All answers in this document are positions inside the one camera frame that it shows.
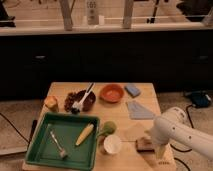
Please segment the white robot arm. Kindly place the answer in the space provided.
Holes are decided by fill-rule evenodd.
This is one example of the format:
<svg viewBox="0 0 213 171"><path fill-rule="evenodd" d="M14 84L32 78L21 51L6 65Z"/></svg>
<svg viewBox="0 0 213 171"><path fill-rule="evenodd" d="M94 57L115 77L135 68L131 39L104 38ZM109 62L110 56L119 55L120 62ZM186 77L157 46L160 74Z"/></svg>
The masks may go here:
<svg viewBox="0 0 213 171"><path fill-rule="evenodd" d="M171 139L213 160L213 136L186 126L186 113L179 107L171 107L153 120L149 130L157 159L162 159Z"/></svg>

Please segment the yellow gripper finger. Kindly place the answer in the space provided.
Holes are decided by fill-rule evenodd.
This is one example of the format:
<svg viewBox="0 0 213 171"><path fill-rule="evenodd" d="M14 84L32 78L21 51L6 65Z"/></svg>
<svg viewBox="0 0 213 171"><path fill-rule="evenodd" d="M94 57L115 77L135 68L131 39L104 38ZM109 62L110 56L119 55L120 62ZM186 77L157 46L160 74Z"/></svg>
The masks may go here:
<svg viewBox="0 0 213 171"><path fill-rule="evenodd" d="M157 159L162 159L163 156L164 156L165 151L166 151L166 146L165 145L157 146L156 149L155 149L156 158Z"/></svg>

